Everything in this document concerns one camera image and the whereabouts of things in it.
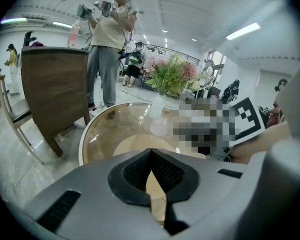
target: railing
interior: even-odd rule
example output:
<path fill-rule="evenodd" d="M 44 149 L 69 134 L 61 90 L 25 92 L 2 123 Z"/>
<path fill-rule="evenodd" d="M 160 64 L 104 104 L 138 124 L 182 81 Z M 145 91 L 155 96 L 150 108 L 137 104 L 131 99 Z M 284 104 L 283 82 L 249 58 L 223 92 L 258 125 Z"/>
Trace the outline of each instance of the railing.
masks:
<path fill-rule="evenodd" d="M 192 64 L 194 64 L 195 66 L 198 66 L 200 59 L 197 59 L 195 57 L 192 57 L 190 55 L 187 55 L 185 53 L 179 52 L 179 51 L 175 51 L 172 49 L 168 49 L 168 48 L 163 48 L 161 46 L 157 46 L 157 45 L 152 45 L 152 44 L 144 44 L 142 46 L 142 49 L 145 51 L 149 51 L 155 54 L 161 54 L 161 55 L 166 55 L 166 56 L 171 56 L 172 54 L 177 53 L 181 58 L 190 61 Z"/>

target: white ceiling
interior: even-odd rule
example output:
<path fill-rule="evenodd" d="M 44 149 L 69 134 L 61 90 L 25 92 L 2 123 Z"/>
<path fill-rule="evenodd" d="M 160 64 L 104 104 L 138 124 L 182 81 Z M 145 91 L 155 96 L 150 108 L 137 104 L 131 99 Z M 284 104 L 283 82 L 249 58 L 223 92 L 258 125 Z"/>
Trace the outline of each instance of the white ceiling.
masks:
<path fill-rule="evenodd" d="M 78 5 L 93 8 L 95 1 L 102 0 L 18 0 L 6 18 L 39 18 L 48 25 L 53 21 L 71 25 L 76 20 Z M 141 12 L 137 16 L 136 37 L 142 39 L 145 34 L 154 45 L 164 47 L 168 38 L 169 48 L 181 51 L 184 47 L 195 57 L 200 56 L 199 50 L 212 48 L 237 64 L 287 74 L 291 66 L 278 70 L 274 60 L 285 65 L 282 60 L 300 58 L 300 27 L 287 0 L 132 0 L 132 3 Z M 254 22 L 261 26 L 260 30 L 232 41 L 225 39 Z M 87 25 L 83 26 L 82 33 L 87 31 Z"/>

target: chair seat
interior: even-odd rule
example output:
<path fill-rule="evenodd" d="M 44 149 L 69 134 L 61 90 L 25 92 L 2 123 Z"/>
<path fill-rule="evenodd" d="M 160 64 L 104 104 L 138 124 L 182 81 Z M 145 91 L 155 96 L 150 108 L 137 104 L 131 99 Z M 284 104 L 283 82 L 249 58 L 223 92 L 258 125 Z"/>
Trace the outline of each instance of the chair seat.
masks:
<path fill-rule="evenodd" d="M 17 123 L 25 117 L 31 115 L 31 111 L 25 98 L 11 106 L 11 108 L 13 123 Z"/>

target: plastic bottle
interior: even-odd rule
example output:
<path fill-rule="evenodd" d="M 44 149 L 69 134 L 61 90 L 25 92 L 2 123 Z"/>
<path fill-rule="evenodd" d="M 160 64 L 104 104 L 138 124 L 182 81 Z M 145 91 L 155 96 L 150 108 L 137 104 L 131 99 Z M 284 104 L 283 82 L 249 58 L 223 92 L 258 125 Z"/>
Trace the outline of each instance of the plastic bottle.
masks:
<path fill-rule="evenodd" d="M 80 30 L 79 20 L 76 20 L 74 24 L 71 26 L 70 34 L 68 37 L 68 42 L 66 43 L 66 47 L 68 48 L 76 48 L 76 41 Z"/>

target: black slot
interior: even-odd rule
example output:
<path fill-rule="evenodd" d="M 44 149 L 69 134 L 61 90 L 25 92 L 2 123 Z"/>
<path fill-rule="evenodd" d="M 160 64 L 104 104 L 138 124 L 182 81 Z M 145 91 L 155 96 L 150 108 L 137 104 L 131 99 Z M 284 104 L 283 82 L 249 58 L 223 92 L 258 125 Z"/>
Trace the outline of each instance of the black slot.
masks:
<path fill-rule="evenodd" d="M 80 193 L 67 190 L 64 194 L 38 219 L 38 223 L 51 232 L 55 232 L 68 213 L 71 211 Z"/>
<path fill-rule="evenodd" d="M 240 179 L 242 176 L 242 172 L 233 171 L 233 170 L 227 170 L 227 169 L 221 169 L 218 171 L 219 174 L 227 175 L 233 178 Z"/>

